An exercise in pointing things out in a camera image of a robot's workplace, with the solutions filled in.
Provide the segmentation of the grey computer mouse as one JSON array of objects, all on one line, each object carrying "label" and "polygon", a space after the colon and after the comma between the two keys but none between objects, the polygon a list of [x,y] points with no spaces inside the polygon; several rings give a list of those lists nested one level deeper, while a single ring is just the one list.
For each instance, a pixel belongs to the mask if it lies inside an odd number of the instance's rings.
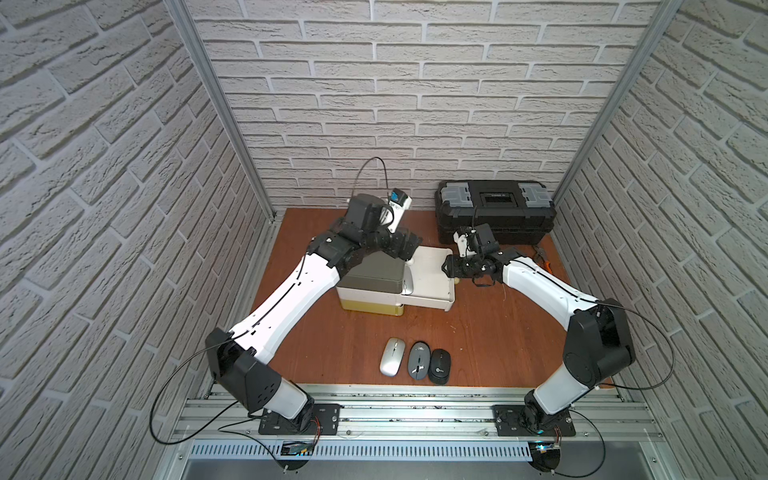
[{"label": "grey computer mouse", "polygon": [[409,376],[417,381],[424,380],[428,376],[431,360],[431,350],[427,343],[418,341],[413,344],[407,364]]}]

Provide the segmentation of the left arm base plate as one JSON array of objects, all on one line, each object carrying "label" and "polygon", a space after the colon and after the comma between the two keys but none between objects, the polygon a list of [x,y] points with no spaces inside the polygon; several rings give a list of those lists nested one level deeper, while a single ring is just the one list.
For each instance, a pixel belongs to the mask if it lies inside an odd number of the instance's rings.
[{"label": "left arm base plate", "polygon": [[335,436],[341,409],[340,404],[314,403],[311,410],[305,407],[293,419],[274,411],[265,411],[261,415],[258,432],[266,436]]}]

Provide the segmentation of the silver computer mouse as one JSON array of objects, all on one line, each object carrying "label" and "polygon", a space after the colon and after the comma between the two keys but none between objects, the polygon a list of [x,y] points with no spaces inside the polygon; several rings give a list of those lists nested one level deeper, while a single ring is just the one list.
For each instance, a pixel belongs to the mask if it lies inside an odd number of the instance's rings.
[{"label": "silver computer mouse", "polygon": [[380,373],[387,377],[397,375],[404,358],[406,342],[402,339],[390,338],[383,350],[379,365]]},{"label": "silver computer mouse", "polygon": [[410,266],[405,265],[403,270],[401,294],[403,296],[410,296],[413,294],[413,291],[414,291],[413,275],[412,275]]}]

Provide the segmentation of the three-drawer storage box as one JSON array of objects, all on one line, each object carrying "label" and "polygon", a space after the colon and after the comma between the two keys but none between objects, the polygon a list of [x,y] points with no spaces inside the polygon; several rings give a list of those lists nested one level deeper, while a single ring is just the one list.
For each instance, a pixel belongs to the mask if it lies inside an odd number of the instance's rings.
[{"label": "three-drawer storage box", "polygon": [[[347,311],[401,316],[407,306],[448,311],[455,301],[455,282],[442,272],[447,248],[420,246],[406,262],[382,252],[367,256],[336,285],[341,307]],[[409,265],[414,291],[403,296],[404,266]]]}]

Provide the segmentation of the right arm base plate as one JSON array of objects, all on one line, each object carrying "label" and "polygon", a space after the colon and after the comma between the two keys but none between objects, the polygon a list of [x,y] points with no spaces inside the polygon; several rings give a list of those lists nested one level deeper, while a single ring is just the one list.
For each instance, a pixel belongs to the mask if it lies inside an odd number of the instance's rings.
[{"label": "right arm base plate", "polygon": [[491,410],[499,437],[576,435],[573,420],[567,410],[550,415],[528,404],[494,405]]}]

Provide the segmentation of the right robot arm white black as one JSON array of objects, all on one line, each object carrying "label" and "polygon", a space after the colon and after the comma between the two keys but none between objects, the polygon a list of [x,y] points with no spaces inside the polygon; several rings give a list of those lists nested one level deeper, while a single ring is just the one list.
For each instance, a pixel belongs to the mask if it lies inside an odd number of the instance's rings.
[{"label": "right robot arm white black", "polygon": [[487,224],[461,227],[453,240],[458,254],[442,265],[447,277],[476,281],[488,276],[493,285],[528,297],[566,332],[561,366],[526,396],[530,414],[555,416],[635,362],[626,311],[617,301],[581,292],[519,250],[502,248]]}]

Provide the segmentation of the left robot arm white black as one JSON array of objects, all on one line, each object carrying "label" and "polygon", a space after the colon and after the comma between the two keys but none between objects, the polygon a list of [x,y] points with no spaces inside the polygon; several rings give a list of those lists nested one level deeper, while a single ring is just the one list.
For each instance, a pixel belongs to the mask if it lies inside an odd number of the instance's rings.
[{"label": "left robot arm white black", "polygon": [[294,271],[258,308],[229,330],[216,328],[208,335],[206,357],[214,380],[248,412],[265,408],[299,431],[313,421],[314,400],[269,363],[315,302],[366,256],[413,257],[421,238],[398,227],[411,204],[400,189],[385,200],[353,196],[344,216],[312,239]]}]

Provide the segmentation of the black computer mouse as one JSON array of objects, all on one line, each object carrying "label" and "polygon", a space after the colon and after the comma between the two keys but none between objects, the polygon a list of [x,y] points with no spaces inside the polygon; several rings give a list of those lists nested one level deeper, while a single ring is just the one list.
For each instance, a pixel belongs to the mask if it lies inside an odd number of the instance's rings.
[{"label": "black computer mouse", "polygon": [[451,355],[444,349],[435,349],[431,353],[428,379],[436,385],[446,385],[450,378],[452,360]]}]

